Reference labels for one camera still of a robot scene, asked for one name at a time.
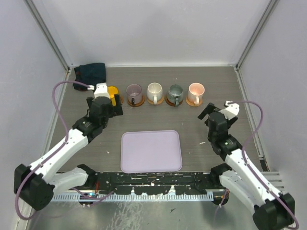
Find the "woven rattan coaster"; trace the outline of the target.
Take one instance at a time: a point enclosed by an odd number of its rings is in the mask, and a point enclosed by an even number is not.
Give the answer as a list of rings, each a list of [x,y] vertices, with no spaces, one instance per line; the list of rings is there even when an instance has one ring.
[[[154,101],[151,101],[149,98],[147,98],[147,102],[152,105],[159,105],[164,101],[164,99],[165,99],[165,96],[163,95],[162,98],[157,101],[157,103],[154,103]]]
[[[203,100],[200,99],[200,101],[199,101],[198,104],[194,104],[193,102],[190,102],[190,101],[188,100],[188,98],[186,98],[186,103],[187,103],[189,106],[192,106],[192,107],[198,107],[198,106],[200,106],[200,105],[202,104],[202,102],[203,102]]]

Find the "pink mug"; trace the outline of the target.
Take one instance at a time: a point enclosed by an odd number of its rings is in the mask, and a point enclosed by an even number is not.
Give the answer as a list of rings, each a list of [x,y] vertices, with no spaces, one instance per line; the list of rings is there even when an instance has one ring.
[[[200,83],[195,82],[189,86],[187,98],[190,102],[198,104],[200,99],[203,98],[204,93],[205,93],[204,86]]]

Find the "yellow mug black outside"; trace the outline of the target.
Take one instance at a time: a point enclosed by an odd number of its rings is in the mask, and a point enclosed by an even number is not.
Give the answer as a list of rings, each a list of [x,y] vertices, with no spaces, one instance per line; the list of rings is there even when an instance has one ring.
[[[116,106],[117,103],[116,103],[115,95],[119,94],[118,88],[115,86],[108,86],[108,93],[110,95],[112,105]]]

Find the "lilac mug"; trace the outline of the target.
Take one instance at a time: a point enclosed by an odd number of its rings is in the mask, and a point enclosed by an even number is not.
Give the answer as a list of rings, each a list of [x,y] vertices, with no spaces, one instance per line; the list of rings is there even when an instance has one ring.
[[[131,84],[126,88],[127,100],[135,106],[142,101],[142,88],[138,84]]]

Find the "grey green mug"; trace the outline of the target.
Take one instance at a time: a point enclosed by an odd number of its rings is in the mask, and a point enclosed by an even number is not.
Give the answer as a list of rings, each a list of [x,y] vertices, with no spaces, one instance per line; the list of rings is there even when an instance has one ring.
[[[183,100],[183,88],[177,84],[171,85],[166,97],[170,102],[178,105]]]

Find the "white speckled mug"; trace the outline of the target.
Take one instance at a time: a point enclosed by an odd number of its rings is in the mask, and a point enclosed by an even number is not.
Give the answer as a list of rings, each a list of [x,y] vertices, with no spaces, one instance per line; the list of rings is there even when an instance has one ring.
[[[162,98],[163,95],[163,88],[161,84],[153,82],[148,85],[146,96],[151,101],[154,101],[155,104]]]

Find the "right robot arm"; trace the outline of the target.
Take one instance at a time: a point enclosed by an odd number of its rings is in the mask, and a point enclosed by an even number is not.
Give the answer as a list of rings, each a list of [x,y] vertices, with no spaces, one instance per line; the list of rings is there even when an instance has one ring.
[[[232,192],[249,209],[259,230],[297,229],[294,198],[269,182],[249,159],[245,147],[228,133],[239,111],[232,101],[226,101],[224,109],[209,103],[198,116],[206,119],[208,141],[223,160],[211,168],[211,185]]]

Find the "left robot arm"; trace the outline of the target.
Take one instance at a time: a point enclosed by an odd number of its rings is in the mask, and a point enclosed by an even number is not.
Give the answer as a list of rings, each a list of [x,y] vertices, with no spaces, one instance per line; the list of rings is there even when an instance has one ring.
[[[115,94],[114,99],[115,103],[112,103],[105,96],[88,97],[86,116],[76,121],[63,140],[29,166],[20,164],[15,169],[14,193],[18,198],[40,211],[57,194],[78,186],[85,190],[95,187],[96,172],[85,164],[66,173],[58,173],[58,170],[99,136],[110,118],[123,115],[121,96]]]

